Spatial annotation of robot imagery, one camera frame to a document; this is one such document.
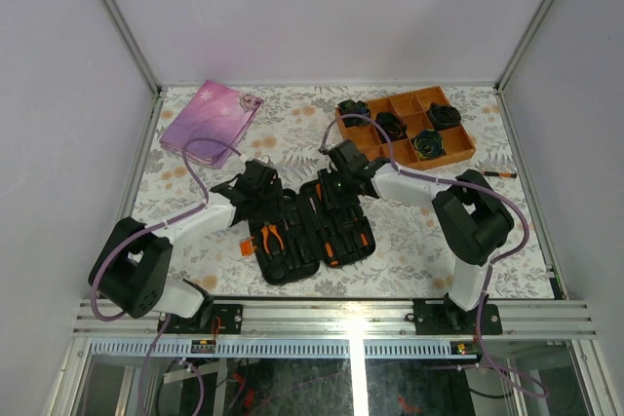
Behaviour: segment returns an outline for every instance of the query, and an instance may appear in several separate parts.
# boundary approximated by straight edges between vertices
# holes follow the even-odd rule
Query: pink notebook
[[[236,146],[263,102],[259,97],[206,82],[165,131],[160,144],[179,154],[186,141],[201,136]],[[189,160],[210,168],[223,166],[230,153],[231,150],[209,141],[192,143],[187,150]]]

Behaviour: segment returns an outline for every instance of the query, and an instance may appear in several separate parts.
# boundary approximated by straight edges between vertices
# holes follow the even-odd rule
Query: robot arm
[[[456,256],[448,298],[460,312],[472,311],[484,287],[489,259],[505,244],[513,228],[507,209],[477,190],[396,172],[385,158],[370,162],[350,140],[344,140],[327,153],[335,168],[320,170],[319,179],[328,208],[351,204],[354,198],[366,195],[428,207],[436,212]],[[484,178],[473,170],[457,179],[489,188]],[[239,174],[234,185],[222,183],[211,192],[206,206],[196,213],[129,243],[104,272],[98,292],[135,319],[157,311],[190,319],[203,328],[212,314],[213,299],[196,284],[167,278],[172,253],[183,251],[199,237],[253,218],[258,212],[266,215],[273,211],[277,216],[282,200],[277,172],[258,160],[246,162],[245,172]],[[468,212],[465,206],[475,208]],[[130,217],[117,223],[92,269],[90,284],[113,249],[144,227]]]
[[[198,238],[249,219],[258,207],[263,211],[279,209],[282,185],[275,169],[251,160],[233,185],[224,182],[211,192],[202,209],[186,217],[184,211],[170,216],[170,220],[182,219],[129,243],[109,264],[97,291],[134,319],[156,311],[190,319],[203,328],[212,314],[213,298],[196,284],[167,277],[172,254],[180,254]],[[93,285],[113,249],[144,228],[131,217],[115,225],[89,275],[89,284]]]
[[[321,171],[320,174],[324,194],[330,193],[329,203],[343,199],[346,193],[356,192],[432,208],[436,212],[448,246],[456,257],[448,298],[464,312],[475,309],[486,281],[489,260],[505,244],[514,226],[507,208],[475,189],[404,175],[392,168],[385,158],[369,162],[350,140],[344,140],[327,153],[336,168],[334,172]],[[464,172],[457,180],[491,189],[475,170]],[[466,206],[474,206],[474,209],[469,212]]]

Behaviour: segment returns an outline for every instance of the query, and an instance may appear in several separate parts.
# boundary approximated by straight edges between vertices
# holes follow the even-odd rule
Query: pliers
[[[284,251],[284,241],[282,241],[282,236],[280,236],[280,233],[277,231],[277,226],[265,221],[262,227],[262,244],[264,245],[264,251],[270,255],[277,255],[277,253],[279,253],[278,251],[271,251],[269,248],[269,238],[271,235],[275,236],[280,242],[280,251]]]

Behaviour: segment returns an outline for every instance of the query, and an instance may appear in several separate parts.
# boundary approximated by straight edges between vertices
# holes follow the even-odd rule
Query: screwdriver
[[[312,200],[312,197],[310,197],[309,200],[310,200],[310,205],[312,206],[312,209],[314,210],[314,217],[316,220],[316,223],[314,223],[315,228],[317,231],[321,232],[321,240],[325,242],[325,251],[328,253],[328,258],[332,259],[333,258],[332,245],[330,244],[330,240],[325,235],[325,231],[323,231],[323,227],[321,226],[321,221],[320,221],[321,218],[319,218],[319,213],[317,213],[316,211],[316,205],[314,204],[314,200]]]
[[[510,177],[512,179],[518,177],[515,172],[496,172],[494,170],[484,170],[482,174],[488,177]]]

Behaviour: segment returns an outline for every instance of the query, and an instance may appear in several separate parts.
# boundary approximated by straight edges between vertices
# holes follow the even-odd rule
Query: orange handle
[[[282,248],[282,250],[284,250],[284,241],[282,241],[282,236],[280,236],[280,233],[277,230],[277,226],[271,224],[269,226],[269,231],[271,231],[271,233],[273,233],[273,236],[277,238],[277,240],[280,242],[280,247]]]
[[[251,255],[255,252],[254,238],[245,239],[241,242],[241,253],[244,257]]]
[[[262,245],[266,253],[271,253],[269,250],[269,228],[267,226],[262,228]]]

